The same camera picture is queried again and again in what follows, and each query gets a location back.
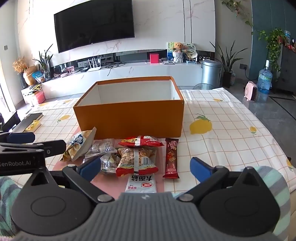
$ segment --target electrical outlet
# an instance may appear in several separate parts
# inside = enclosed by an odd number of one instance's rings
[[[247,66],[246,64],[240,64],[240,65],[239,65],[239,68],[240,68],[240,69],[247,69],[248,66]]]

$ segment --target large water jug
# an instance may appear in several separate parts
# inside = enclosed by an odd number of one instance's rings
[[[272,73],[269,70],[269,60],[266,60],[265,68],[260,70],[257,88],[263,94],[268,94],[271,88]]]

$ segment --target blue gripper pad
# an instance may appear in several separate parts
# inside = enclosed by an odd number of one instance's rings
[[[77,168],[77,173],[82,176],[84,179],[89,182],[94,179],[94,177],[101,170],[101,156],[98,156],[94,159],[88,160],[85,163],[81,164]]]
[[[7,143],[25,144],[35,141],[35,134],[33,132],[10,133],[6,137]]]
[[[190,160],[190,171],[201,183],[208,179],[215,172],[215,168],[209,166],[197,157],[192,157]]]

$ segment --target barcode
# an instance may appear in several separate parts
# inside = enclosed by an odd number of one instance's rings
[[[142,165],[152,165],[152,162],[149,157],[142,157],[141,163]]]

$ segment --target teal wall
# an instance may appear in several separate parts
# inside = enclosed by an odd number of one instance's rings
[[[280,27],[290,31],[291,37],[296,39],[296,9],[286,0],[252,0],[252,12],[254,29],[270,32]],[[254,31],[249,79],[258,76],[267,58],[266,41],[258,37]]]

